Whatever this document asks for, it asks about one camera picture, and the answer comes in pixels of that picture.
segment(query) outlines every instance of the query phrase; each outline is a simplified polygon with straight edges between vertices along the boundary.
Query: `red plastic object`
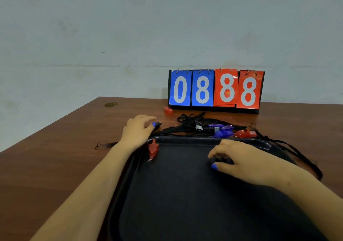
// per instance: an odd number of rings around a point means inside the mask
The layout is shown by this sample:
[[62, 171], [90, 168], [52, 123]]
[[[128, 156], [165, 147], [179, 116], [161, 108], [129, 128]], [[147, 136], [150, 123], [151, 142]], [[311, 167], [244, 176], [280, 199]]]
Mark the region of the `red plastic object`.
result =
[[156, 139], [153, 139], [152, 143], [149, 144], [148, 149], [149, 149], [149, 156], [150, 156], [150, 159], [148, 160], [148, 162], [150, 162], [152, 161], [152, 159], [156, 156], [158, 152], [158, 143], [156, 143]]
[[238, 138], [253, 138], [253, 137], [256, 137], [257, 134], [255, 131], [249, 131], [248, 129], [244, 129], [244, 130], [239, 130], [235, 132], [234, 136]]
[[169, 108], [169, 107], [165, 107], [164, 108], [164, 113], [168, 114], [168, 115], [173, 115], [173, 109]]

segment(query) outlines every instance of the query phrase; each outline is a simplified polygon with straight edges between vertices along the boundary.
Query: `number 8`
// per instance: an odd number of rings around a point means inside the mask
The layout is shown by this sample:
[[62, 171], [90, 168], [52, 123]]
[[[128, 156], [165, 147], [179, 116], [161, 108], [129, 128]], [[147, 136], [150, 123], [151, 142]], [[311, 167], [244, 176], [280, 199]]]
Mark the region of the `number 8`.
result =
[[[225, 78], [229, 79], [229, 83], [225, 84]], [[232, 85], [234, 84], [234, 77], [232, 74], [223, 74], [220, 78], [220, 84], [223, 87], [220, 91], [220, 98], [223, 102], [230, 102], [235, 97], [235, 90], [233, 89]], [[225, 90], [230, 90], [230, 96], [225, 96]]]
[[[248, 88], [248, 83], [251, 82], [252, 86], [251, 88]], [[256, 79], [255, 78], [247, 78], [243, 82], [243, 93], [242, 96], [240, 97], [242, 104], [245, 106], [252, 106], [255, 103], [256, 95], [254, 93], [254, 89], [256, 88]], [[245, 100], [245, 97], [247, 94], [251, 95], [250, 101]]]
[[[201, 81], [205, 81], [205, 86], [201, 86]], [[199, 77], [197, 80], [197, 87], [199, 88], [195, 94], [195, 99], [200, 103], [200, 104], [205, 104], [207, 103], [208, 99], [210, 98], [210, 93], [207, 90], [208, 86], [210, 84], [210, 81], [208, 80], [208, 77], [202, 76]], [[204, 92], [205, 93], [205, 98], [201, 99], [200, 98], [200, 92]]]

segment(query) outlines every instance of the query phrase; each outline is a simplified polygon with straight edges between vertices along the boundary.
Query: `right hand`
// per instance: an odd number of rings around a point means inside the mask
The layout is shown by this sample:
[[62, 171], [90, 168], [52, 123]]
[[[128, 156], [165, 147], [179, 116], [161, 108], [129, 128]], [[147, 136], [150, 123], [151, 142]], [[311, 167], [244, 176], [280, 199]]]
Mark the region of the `right hand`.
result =
[[233, 140], [221, 140], [215, 146], [208, 158], [230, 157], [234, 164], [215, 162], [212, 168], [232, 175], [246, 182], [277, 188], [279, 184], [288, 181], [298, 166], [272, 154], [264, 152], [252, 145]]

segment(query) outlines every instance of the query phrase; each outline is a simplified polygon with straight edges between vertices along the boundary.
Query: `scoreboard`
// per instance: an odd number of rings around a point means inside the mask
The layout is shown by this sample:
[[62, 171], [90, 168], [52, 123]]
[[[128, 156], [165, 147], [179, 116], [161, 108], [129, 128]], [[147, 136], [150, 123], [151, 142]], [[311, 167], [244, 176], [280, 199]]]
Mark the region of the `scoreboard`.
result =
[[259, 113], [264, 71], [169, 70], [168, 107]]

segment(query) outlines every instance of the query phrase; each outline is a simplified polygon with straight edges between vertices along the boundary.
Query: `blue number card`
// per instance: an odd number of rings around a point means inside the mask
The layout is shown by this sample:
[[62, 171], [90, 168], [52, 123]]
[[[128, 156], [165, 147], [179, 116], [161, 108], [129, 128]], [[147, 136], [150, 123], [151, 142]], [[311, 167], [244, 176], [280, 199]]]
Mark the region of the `blue number card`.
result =
[[192, 106], [213, 106], [214, 70], [193, 70]]
[[170, 76], [169, 104], [190, 106], [191, 86], [191, 70], [172, 70]]

